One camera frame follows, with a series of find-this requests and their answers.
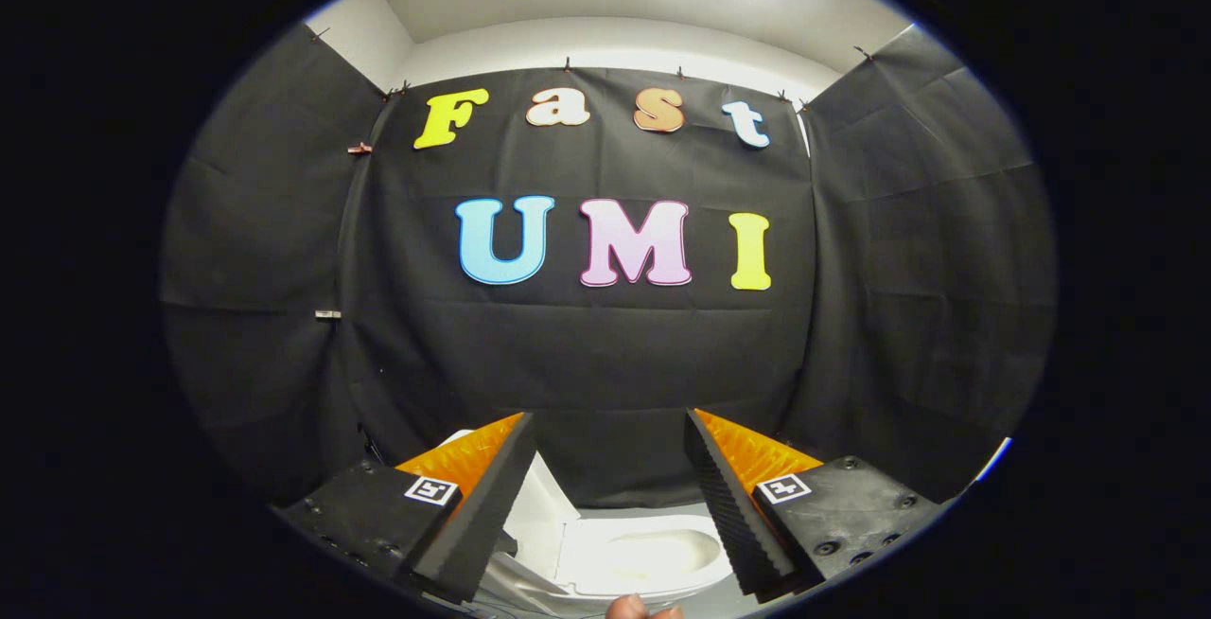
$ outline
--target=black cloth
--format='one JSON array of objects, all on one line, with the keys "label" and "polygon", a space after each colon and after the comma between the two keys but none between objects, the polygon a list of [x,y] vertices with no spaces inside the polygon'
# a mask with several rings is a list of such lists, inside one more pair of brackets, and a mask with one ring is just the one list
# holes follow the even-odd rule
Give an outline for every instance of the black cloth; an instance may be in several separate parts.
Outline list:
[{"label": "black cloth", "polygon": [[337,240],[378,90],[308,28],[200,128],[165,222],[160,297],[182,390],[256,493],[286,504],[362,454],[333,326]]},{"label": "black cloth", "polygon": [[[589,122],[536,127],[543,88],[585,93]],[[636,127],[636,93],[675,88],[685,126]],[[430,97],[487,88],[448,145],[413,149]],[[728,102],[763,116],[765,149],[739,139]],[[392,98],[375,136],[344,259],[350,385],[380,448],[404,459],[453,430],[536,413],[539,451],[580,506],[658,506],[699,499],[683,455],[685,406],[773,432],[803,366],[815,252],[803,132],[791,104],[751,88],[656,71],[574,68],[493,71]],[[511,286],[487,286],[459,263],[454,208],[495,197],[495,256],[521,251],[516,197],[555,197],[545,262]],[[688,205],[693,279],[606,288],[589,264],[589,197],[614,197],[639,228],[654,201]],[[731,213],[769,218],[767,291],[737,291]]]},{"label": "black cloth", "polygon": [[949,498],[1012,434],[1050,348],[1056,252],[1039,165],[920,28],[807,115],[819,279],[784,431]]},{"label": "black cloth", "polygon": [[[527,122],[556,87],[584,92],[589,122]],[[684,127],[636,127],[649,87],[678,91]],[[454,142],[414,149],[429,98],[471,88],[489,101]],[[768,148],[736,136],[722,105],[737,101]],[[383,102],[294,29],[217,107],[177,184],[162,299],[183,389],[279,503],[360,458],[361,426],[390,463],[518,411],[536,413],[576,505],[696,500],[687,406],[949,498],[1012,432],[1050,342],[1034,157],[916,28],[815,98],[807,127],[811,157],[786,102],[613,68],[486,73]],[[348,154],[360,141],[373,153]],[[530,195],[556,201],[541,269],[510,286],[466,275],[455,206],[501,201],[493,251],[511,259],[512,204]],[[691,281],[580,283],[589,197],[614,197],[635,227],[654,201],[688,205]],[[769,218],[768,291],[731,287],[737,212]]]}]

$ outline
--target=blue letter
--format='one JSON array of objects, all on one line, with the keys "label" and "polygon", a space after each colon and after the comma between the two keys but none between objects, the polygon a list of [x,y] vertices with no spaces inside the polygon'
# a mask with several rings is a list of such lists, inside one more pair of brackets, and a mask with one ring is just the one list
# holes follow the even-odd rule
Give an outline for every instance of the blue letter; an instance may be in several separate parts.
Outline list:
[{"label": "blue letter", "polygon": [[458,256],[463,270],[471,279],[490,286],[520,283],[538,274],[546,259],[546,212],[555,206],[552,197],[518,197],[513,210],[522,213],[522,253],[517,259],[501,262],[492,252],[494,218],[503,208],[494,197],[464,201],[457,208],[463,220]]},{"label": "blue letter", "polygon": [[731,115],[731,125],[736,128],[740,141],[754,149],[764,149],[769,145],[769,137],[757,133],[756,122],[762,122],[761,113],[753,111],[745,102],[730,102],[723,105],[723,111]]}]

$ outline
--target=finger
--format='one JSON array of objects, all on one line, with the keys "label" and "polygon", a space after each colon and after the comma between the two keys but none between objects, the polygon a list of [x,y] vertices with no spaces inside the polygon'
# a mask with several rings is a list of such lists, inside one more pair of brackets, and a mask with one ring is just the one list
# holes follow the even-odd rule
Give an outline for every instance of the finger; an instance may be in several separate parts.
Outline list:
[{"label": "finger", "polygon": [[684,612],[679,604],[675,604],[668,609],[661,609],[652,615],[652,619],[685,619]]},{"label": "finger", "polygon": [[648,619],[648,607],[638,595],[625,595],[609,603],[606,619]]}]

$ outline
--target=pink letter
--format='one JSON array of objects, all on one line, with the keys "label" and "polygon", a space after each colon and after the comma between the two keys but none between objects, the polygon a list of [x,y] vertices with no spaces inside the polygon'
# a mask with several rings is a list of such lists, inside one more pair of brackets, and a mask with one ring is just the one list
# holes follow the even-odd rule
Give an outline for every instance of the pink letter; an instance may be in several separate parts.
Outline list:
[{"label": "pink letter", "polygon": [[618,282],[618,273],[609,266],[610,251],[614,251],[622,273],[632,283],[639,280],[639,273],[653,253],[649,283],[684,286],[689,282],[682,243],[682,222],[689,213],[685,204],[658,201],[648,211],[639,231],[631,227],[618,201],[584,201],[580,212],[589,218],[589,270],[580,274],[580,282],[585,286],[604,288]]}]

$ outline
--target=white toilet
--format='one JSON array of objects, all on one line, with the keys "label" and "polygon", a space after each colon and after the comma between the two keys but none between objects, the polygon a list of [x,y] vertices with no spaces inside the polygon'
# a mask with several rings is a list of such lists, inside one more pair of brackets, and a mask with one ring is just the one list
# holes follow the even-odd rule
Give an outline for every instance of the white toilet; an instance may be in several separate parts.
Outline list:
[{"label": "white toilet", "polygon": [[731,574],[710,517],[582,518],[536,453],[504,529],[517,555],[494,552],[481,588],[546,614],[604,612],[629,594],[655,609]]}]

